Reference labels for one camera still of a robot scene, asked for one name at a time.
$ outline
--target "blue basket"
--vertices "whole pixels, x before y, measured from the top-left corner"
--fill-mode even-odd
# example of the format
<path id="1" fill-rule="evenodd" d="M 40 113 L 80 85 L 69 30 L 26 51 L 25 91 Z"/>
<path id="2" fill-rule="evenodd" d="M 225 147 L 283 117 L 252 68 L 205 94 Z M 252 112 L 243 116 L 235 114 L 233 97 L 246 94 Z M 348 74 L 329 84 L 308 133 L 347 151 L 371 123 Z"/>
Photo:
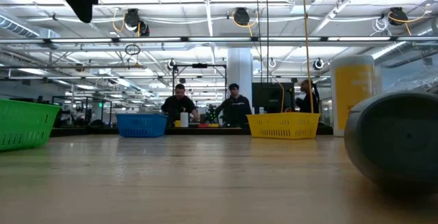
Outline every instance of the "blue basket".
<path id="1" fill-rule="evenodd" d="M 156 138 L 166 131 L 162 114 L 117 114 L 118 133 L 125 138 Z"/>

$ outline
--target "yellow label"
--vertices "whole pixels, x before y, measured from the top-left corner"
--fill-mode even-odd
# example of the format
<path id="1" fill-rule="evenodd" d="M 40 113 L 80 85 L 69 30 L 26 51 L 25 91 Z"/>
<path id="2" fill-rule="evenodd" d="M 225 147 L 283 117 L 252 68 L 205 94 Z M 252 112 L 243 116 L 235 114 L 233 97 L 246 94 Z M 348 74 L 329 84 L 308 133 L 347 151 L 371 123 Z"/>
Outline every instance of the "yellow label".
<path id="1" fill-rule="evenodd" d="M 337 128 L 345 129 L 348 113 L 359 102 L 374 94 L 374 67 L 339 67 L 336 76 Z"/>

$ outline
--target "plastic basket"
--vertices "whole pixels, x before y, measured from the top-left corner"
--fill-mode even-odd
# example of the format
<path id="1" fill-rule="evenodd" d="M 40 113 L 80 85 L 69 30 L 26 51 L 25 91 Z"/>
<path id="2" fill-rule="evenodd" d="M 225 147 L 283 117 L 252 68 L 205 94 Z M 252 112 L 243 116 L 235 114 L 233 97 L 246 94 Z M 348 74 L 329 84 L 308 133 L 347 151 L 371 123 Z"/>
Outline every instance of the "plastic basket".
<path id="1" fill-rule="evenodd" d="M 59 110 L 56 105 L 0 99 L 0 151 L 47 144 Z"/>
<path id="2" fill-rule="evenodd" d="M 248 115 L 251 135 L 256 138 L 315 138 L 320 114 L 288 112 Z"/>
<path id="3" fill-rule="evenodd" d="M 166 131 L 162 114 L 117 114 L 118 133 L 125 138 L 155 138 Z"/>

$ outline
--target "black jacket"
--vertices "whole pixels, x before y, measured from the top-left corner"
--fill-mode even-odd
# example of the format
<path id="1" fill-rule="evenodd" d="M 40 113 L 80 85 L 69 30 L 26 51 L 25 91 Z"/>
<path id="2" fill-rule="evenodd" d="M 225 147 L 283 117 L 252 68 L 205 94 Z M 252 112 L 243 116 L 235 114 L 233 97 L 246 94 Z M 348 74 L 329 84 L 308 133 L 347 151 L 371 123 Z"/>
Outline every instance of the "black jacket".
<path id="1" fill-rule="evenodd" d="M 318 99 L 315 96 L 315 93 L 312 93 L 312 99 L 313 99 L 313 113 L 319 114 L 320 113 L 320 104 L 318 103 Z M 310 106 L 310 94 L 306 94 L 306 97 L 303 99 L 297 98 L 296 105 L 300 108 L 300 112 L 311 112 L 311 106 Z"/>
<path id="2" fill-rule="evenodd" d="M 163 112 L 177 121 L 179 120 L 181 112 L 191 113 L 194 109 L 196 109 L 196 107 L 193 101 L 187 96 L 184 96 L 180 100 L 178 100 L 176 96 L 171 96 L 166 99 L 162 106 Z"/>
<path id="3" fill-rule="evenodd" d="M 230 97 L 225 100 L 216 109 L 216 115 L 219 115 L 222 110 L 224 110 L 224 122 L 234 126 L 247 123 L 246 115 L 253 114 L 248 99 L 241 95 L 237 98 Z"/>

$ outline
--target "yellow basket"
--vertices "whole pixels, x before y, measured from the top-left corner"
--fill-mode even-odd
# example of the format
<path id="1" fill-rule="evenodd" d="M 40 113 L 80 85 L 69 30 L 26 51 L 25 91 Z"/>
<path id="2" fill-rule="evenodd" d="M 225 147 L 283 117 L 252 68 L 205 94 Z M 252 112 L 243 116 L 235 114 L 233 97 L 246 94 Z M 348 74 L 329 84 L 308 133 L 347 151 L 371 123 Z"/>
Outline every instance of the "yellow basket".
<path id="1" fill-rule="evenodd" d="M 320 114 L 287 112 L 247 115 L 255 138 L 315 138 Z"/>

